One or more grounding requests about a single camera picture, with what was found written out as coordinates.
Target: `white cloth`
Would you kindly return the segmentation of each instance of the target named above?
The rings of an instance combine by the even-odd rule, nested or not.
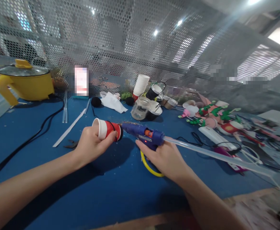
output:
[[[119,113],[126,112],[126,109],[122,103],[112,93],[108,92],[107,95],[101,99],[102,105],[110,109],[114,109]]]

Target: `black cup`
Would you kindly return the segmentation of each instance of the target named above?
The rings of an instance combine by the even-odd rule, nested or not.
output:
[[[146,119],[148,119],[149,121],[153,121],[156,119],[156,117],[158,117],[160,114],[162,114],[162,108],[158,107],[158,109],[156,110],[149,110],[146,114]]]
[[[163,90],[158,85],[152,85],[147,94],[145,95],[146,98],[150,100],[154,100],[159,94],[161,94]]]

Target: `blue table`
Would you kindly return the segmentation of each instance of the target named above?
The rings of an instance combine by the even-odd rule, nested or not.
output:
[[[78,117],[87,102],[69,100],[69,123],[62,123],[62,113],[56,115],[47,133],[23,148],[0,172],[0,182],[69,152],[68,139],[78,140],[82,129],[94,120],[91,108],[78,121],[57,148],[52,145]],[[35,102],[17,106],[0,118],[0,162],[21,143],[36,133],[43,120],[62,106],[61,102]],[[128,111],[119,114],[109,108],[96,108],[103,120],[122,123],[135,121]],[[183,136],[195,142],[190,132],[212,145],[198,126],[178,119],[179,111],[164,109],[153,122],[141,122],[167,136]],[[269,178],[246,172],[234,173],[219,160],[179,147],[187,164],[219,197],[227,198],[271,188]],[[280,173],[277,177],[280,184]],[[124,134],[92,164],[58,181],[27,205],[5,229],[91,229],[142,218],[167,211],[188,208],[182,190],[167,178],[158,178],[141,162],[135,137]]]

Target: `blue glue gun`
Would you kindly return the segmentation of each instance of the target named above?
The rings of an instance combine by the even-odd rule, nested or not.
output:
[[[165,134],[163,132],[151,130],[142,125],[123,123],[122,129],[141,140],[147,147],[154,151],[164,142],[163,138]]]

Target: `yellow electric pot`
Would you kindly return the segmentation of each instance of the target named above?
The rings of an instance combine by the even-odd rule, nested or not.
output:
[[[18,101],[7,88],[10,86],[20,98],[28,101],[49,99],[54,93],[50,71],[45,67],[35,66],[26,60],[16,59],[15,65],[0,67],[0,94],[10,105]]]

